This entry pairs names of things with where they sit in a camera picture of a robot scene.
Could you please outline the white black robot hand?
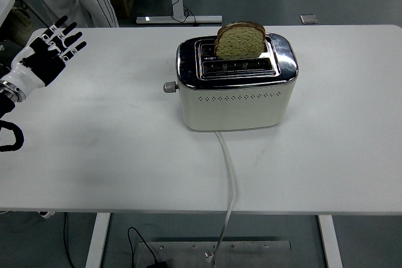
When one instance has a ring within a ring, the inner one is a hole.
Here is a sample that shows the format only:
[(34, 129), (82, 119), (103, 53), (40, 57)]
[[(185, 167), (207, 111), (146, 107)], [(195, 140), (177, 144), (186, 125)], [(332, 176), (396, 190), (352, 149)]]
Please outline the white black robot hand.
[(61, 17), (35, 37), (11, 62), (11, 71), (1, 78), (1, 95), (12, 102), (22, 102), (32, 91), (48, 86), (87, 43), (76, 31), (77, 23), (67, 27)]

